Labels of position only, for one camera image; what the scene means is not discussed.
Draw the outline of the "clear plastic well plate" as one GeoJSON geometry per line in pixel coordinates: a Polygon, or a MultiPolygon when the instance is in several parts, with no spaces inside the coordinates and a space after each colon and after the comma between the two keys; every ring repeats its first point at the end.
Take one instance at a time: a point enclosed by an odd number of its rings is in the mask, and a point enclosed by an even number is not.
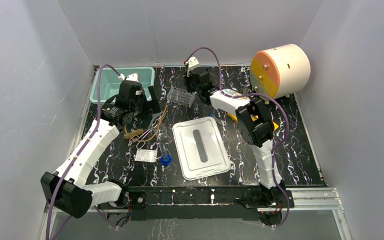
{"type": "Polygon", "coordinates": [[[195,100],[195,92],[187,92],[184,89],[172,86],[166,96],[168,103],[174,103],[190,108],[195,100]]]}

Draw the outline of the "clear test tube blue cap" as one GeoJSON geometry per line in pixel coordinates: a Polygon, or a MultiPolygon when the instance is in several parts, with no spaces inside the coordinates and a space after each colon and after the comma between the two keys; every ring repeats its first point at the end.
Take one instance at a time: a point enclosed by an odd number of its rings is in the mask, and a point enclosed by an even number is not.
{"type": "Polygon", "coordinates": [[[223,125],[223,122],[220,119],[218,119],[214,114],[211,113],[209,114],[209,116],[212,117],[218,125],[220,126],[223,125]]]}

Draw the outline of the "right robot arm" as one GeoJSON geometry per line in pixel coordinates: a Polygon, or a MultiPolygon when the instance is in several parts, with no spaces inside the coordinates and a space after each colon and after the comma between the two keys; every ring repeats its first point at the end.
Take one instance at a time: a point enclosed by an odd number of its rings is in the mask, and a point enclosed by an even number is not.
{"type": "Polygon", "coordinates": [[[275,126],[264,101],[258,96],[215,86],[205,67],[187,69],[183,79],[189,93],[197,93],[203,103],[236,117],[240,135],[251,146],[256,159],[260,199],[266,206],[275,207],[282,199],[284,186],[273,158],[275,126]]]}

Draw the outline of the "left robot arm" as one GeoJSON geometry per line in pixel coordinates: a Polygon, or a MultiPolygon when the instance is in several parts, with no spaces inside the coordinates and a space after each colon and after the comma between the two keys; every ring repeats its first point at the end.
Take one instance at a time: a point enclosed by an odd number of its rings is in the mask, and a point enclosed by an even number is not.
{"type": "Polygon", "coordinates": [[[153,86],[147,89],[134,80],[124,80],[118,94],[100,105],[90,129],[74,152],[54,172],[46,171],[40,183],[50,206],[79,219],[100,204],[124,208],[129,203],[127,188],[116,180],[87,184],[94,165],[124,127],[135,118],[161,112],[153,86]]]}

